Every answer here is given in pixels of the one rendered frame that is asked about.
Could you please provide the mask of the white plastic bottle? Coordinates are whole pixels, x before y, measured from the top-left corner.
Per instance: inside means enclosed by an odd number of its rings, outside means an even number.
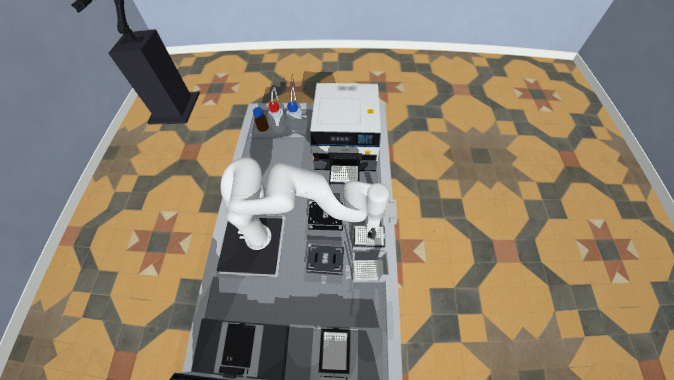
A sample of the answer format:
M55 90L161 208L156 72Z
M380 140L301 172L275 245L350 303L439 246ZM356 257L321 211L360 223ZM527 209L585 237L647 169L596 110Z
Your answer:
M301 132L304 129L302 112L300 109L299 111L300 111L299 114L295 117L289 116L288 111L286 112L289 128L291 132L294 133Z
M268 112L269 120L272 126L272 130L276 133L281 133L286 130L286 122L283 114L283 110L280 108L281 114L277 117L272 117Z

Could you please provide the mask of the brown glass bottle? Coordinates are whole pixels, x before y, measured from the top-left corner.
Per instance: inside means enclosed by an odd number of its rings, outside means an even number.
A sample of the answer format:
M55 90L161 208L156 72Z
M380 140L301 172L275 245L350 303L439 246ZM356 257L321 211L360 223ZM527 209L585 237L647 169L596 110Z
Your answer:
M264 131L268 130L269 125L268 125L268 122L267 122L267 119L266 119L265 115L264 115L264 120L256 121L256 118L254 118L254 121L255 121L255 124L257 126L258 131L264 132Z

